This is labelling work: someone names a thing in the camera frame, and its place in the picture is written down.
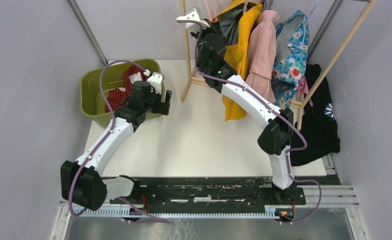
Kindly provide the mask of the red polka dot skirt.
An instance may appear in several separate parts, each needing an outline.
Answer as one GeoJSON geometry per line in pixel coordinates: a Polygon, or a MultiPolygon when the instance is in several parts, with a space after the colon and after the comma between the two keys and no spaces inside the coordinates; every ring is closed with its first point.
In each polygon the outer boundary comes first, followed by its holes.
{"type": "Polygon", "coordinates": [[[136,81],[146,81],[146,76],[141,68],[131,65],[124,72],[121,85],[108,91],[107,100],[113,111],[116,111],[122,102],[130,96],[132,84],[136,81]]]}

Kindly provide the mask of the pink wire hanger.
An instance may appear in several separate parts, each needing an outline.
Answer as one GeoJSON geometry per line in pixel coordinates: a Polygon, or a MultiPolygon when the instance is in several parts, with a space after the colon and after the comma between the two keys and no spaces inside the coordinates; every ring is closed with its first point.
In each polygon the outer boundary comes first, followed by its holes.
{"type": "Polygon", "coordinates": [[[214,20],[217,15],[215,2],[215,0],[204,0],[205,8],[210,21],[214,20]]]}

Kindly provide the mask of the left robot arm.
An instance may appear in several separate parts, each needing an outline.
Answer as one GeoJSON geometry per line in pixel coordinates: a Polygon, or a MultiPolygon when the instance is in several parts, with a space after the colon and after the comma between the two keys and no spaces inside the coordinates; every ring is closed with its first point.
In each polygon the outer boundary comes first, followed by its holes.
{"type": "Polygon", "coordinates": [[[69,205],[86,210],[98,210],[105,201],[123,197],[133,204],[140,200],[141,189],[137,179],[120,175],[103,178],[107,164],[120,146],[146,120],[148,113],[167,116],[172,91],[157,91],[158,84],[136,81],[130,95],[115,111],[114,118],[98,140],[75,161],[65,161],[60,167],[61,196],[69,205]]]}

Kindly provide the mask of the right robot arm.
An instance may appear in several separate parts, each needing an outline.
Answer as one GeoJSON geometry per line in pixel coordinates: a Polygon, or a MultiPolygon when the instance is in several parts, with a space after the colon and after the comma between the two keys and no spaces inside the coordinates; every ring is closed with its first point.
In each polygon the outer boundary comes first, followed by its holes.
{"type": "Polygon", "coordinates": [[[287,203],[297,187],[285,152],[293,134],[293,112],[280,110],[255,92],[237,72],[226,63],[225,45],[218,33],[207,30],[193,34],[196,43],[196,70],[206,84],[230,98],[260,125],[257,143],[268,154],[273,176],[272,196],[279,204],[287,203]]]}

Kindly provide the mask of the yellow skirt grey lining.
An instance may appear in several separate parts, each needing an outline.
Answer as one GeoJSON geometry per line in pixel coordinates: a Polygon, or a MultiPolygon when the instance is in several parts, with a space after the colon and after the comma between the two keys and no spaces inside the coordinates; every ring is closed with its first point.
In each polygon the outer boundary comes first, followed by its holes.
{"type": "Polygon", "coordinates": [[[220,30],[226,40],[224,59],[244,80],[249,72],[249,38],[262,8],[256,1],[233,0],[217,16],[220,30]]]}

